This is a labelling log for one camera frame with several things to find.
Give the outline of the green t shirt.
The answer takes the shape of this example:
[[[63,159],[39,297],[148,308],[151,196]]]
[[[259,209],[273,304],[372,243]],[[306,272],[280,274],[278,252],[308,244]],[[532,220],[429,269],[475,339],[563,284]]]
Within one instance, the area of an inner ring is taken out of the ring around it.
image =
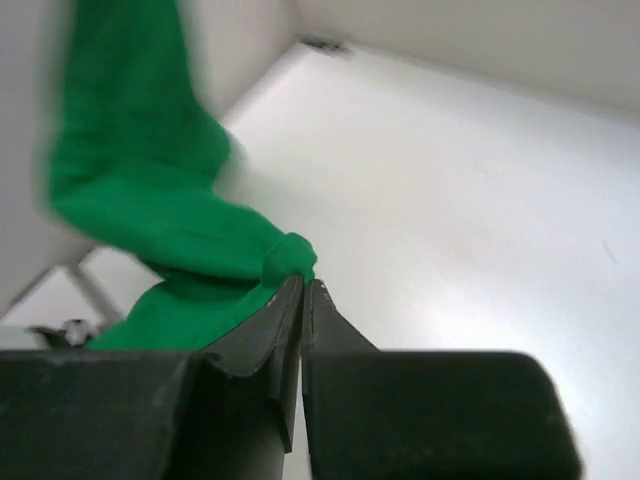
[[[203,348],[314,276],[311,243],[212,190],[231,155],[197,99],[175,1],[75,1],[50,207],[159,277],[102,350]]]

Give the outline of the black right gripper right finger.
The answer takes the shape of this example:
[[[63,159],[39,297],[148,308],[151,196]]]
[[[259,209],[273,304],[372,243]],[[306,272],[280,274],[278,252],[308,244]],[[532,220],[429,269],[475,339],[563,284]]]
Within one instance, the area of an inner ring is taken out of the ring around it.
[[[381,350],[311,282],[302,394],[316,479],[578,479],[555,386],[513,351]]]

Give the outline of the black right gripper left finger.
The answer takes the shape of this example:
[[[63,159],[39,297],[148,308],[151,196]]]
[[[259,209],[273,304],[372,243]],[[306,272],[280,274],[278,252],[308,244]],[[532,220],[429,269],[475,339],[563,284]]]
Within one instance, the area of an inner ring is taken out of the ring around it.
[[[5,479],[278,479],[292,449],[304,282],[198,352],[1,354]]]

